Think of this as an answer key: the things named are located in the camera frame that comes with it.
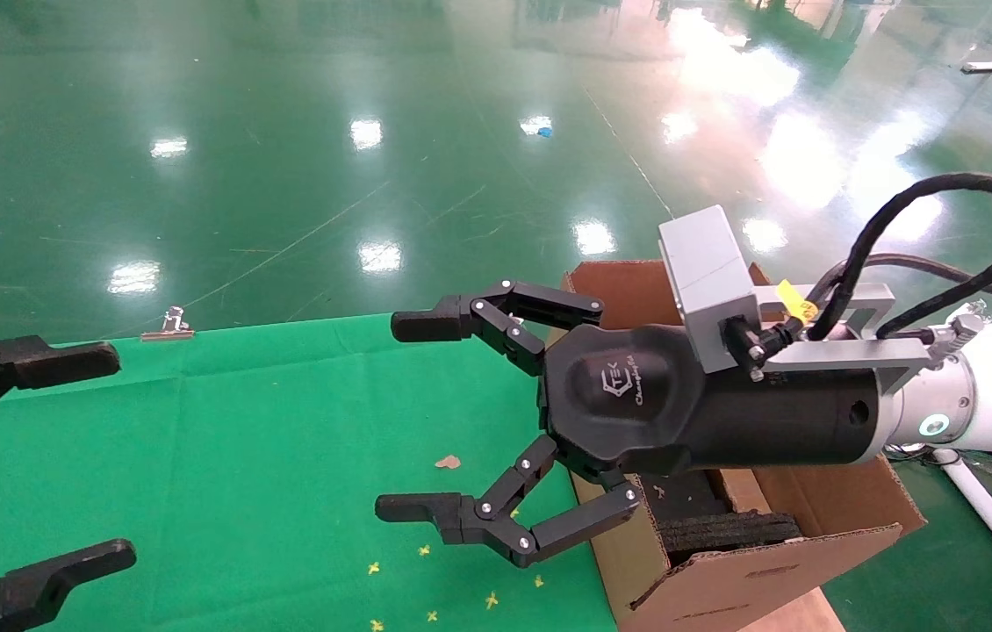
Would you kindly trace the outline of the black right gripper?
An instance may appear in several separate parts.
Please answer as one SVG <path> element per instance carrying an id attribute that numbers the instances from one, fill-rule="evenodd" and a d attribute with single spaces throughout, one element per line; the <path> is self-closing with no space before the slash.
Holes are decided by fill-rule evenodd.
<path id="1" fill-rule="evenodd" d="M 603 329 L 603 312 L 600 299 L 516 281 L 444 296 L 428 311 L 393 312 L 396 341 L 477 337 L 525 375 L 542 375 L 549 436 L 536 437 L 479 499 L 386 493 L 376 516 L 427 521 L 445 544 L 483 544 L 528 568 L 631 519 L 642 492 L 620 471 L 838 465 L 872 448 L 880 401 L 872 370 L 777 372 L 759 381 L 740 368 L 707 373 L 684 327 Z M 525 321 L 572 331 L 547 349 Z M 524 527 L 512 512 L 558 456 L 581 477 L 601 473 L 604 492 Z"/>

